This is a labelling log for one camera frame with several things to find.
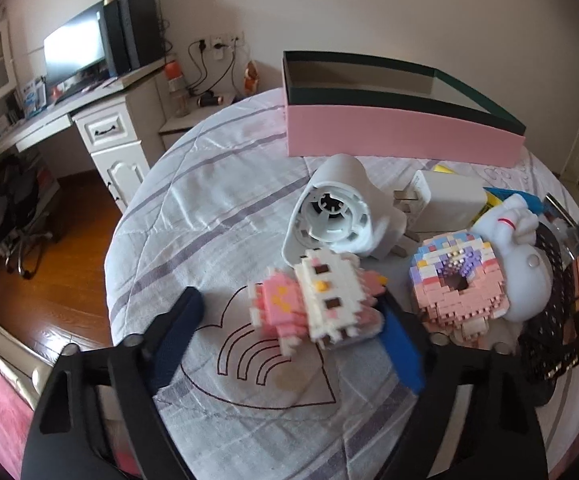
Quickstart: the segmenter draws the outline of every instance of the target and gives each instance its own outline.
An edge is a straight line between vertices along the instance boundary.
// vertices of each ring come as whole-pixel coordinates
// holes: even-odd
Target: speaker
[[[127,49],[121,20],[121,9],[118,0],[103,6],[101,19],[101,37],[105,50],[105,62],[111,77],[129,72],[132,67]]]
[[[136,70],[165,55],[155,0],[116,0],[130,67]]]

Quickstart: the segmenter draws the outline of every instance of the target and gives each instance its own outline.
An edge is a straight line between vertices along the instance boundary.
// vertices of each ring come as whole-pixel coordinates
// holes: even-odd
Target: shelf
[[[172,117],[167,120],[164,126],[160,129],[160,135],[175,134],[177,132],[186,132],[191,130],[201,121],[207,119],[210,115],[215,114],[223,108],[227,108],[234,102],[235,94],[226,93],[223,94],[223,104],[218,106],[205,106],[199,108],[196,104],[196,97],[188,100],[188,106],[190,107],[190,112],[183,117]]]

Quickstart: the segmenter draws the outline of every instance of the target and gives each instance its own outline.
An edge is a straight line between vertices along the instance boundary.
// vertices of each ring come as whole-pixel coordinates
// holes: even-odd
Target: computer monitor
[[[105,60],[102,13],[103,2],[98,2],[45,38],[43,47],[49,88]]]

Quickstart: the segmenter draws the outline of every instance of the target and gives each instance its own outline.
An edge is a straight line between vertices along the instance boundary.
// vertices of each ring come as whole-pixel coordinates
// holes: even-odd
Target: white desk
[[[72,116],[77,111],[124,91],[133,83],[156,72],[163,65],[163,60],[159,59],[152,64],[119,77],[103,88],[98,87],[86,93],[75,94],[55,106],[46,108],[31,119],[22,121],[18,126],[13,127],[0,137],[0,155],[13,146],[16,146],[18,151],[22,152],[42,140],[69,128],[73,124]]]
[[[125,211],[150,168],[165,153],[158,132],[171,103],[163,60],[51,106],[0,137],[0,155],[19,152],[76,124],[108,191]]]

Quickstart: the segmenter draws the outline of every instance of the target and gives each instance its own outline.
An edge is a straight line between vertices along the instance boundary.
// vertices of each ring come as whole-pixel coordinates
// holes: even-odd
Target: pink box
[[[289,156],[400,156],[512,167],[525,126],[440,70],[374,56],[284,53]]]

